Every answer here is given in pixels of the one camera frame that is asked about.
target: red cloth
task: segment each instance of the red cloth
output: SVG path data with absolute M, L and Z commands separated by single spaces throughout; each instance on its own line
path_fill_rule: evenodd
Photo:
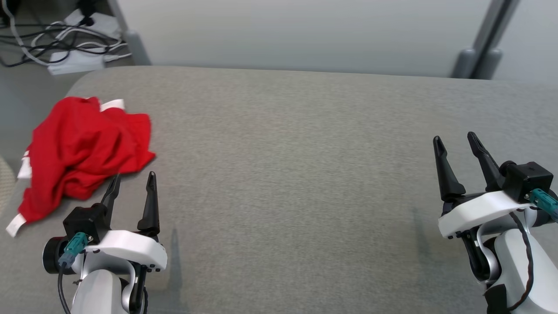
M 150 135 L 146 114 L 100 111 L 95 97 L 62 99 L 33 131 L 31 188 L 19 212 L 27 223 L 37 221 L 56 209 L 62 195 L 88 199 L 106 178 L 141 170 L 155 157 Z

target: gray floor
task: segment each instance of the gray floor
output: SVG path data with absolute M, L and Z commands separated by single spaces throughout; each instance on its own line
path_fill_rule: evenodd
M 72 10 L 73 1 L 24 0 L 18 14 L 17 23 L 35 23 L 30 8 L 45 23 L 63 20 Z M 101 2 L 99 11 L 110 13 L 106 3 Z M 21 28 L 20 33 L 38 31 L 40 28 Z M 2 35 L 10 35 L 9 30 L 0 30 Z M 0 44 L 0 55 L 7 63 L 21 58 L 18 47 Z M 132 59 L 108 63 L 108 67 L 133 65 Z M 86 72 L 52 76 L 45 67 L 25 64 L 15 68 L 0 66 L 0 155 L 15 170 L 20 167 L 20 159 L 31 142 L 32 130 L 49 114 L 53 105 L 62 99 L 70 87 Z

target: white wall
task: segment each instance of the white wall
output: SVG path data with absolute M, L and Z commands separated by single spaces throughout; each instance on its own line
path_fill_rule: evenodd
M 558 83 L 558 1 L 520 1 L 498 48 L 493 79 Z
M 117 0 L 155 65 L 447 77 L 488 0 Z

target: black box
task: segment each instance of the black box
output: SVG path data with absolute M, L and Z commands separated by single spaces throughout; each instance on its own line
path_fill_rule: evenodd
M 548 193 L 554 175 L 534 161 L 523 165 L 509 165 L 506 168 L 504 192 L 518 203 L 528 203 L 525 195 L 534 189 Z

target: gray table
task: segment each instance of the gray table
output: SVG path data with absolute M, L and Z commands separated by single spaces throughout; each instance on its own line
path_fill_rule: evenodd
M 155 171 L 169 267 L 148 277 L 150 313 L 482 313 L 462 243 L 437 229 L 432 138 L 470 192 L 484 188 L 471 130 L 498 162 L 558 173 L 556 86 L 137 66 L 88 74 L 68 95 L 151 116 L 157 159 L 124 178 L 112 222 L 134 230 Z M 61 312 L 44 243 L 102 193 L 15 239 L 0 232 L 2 313 Z M 556 226 L 533 233 L 556 260 Z

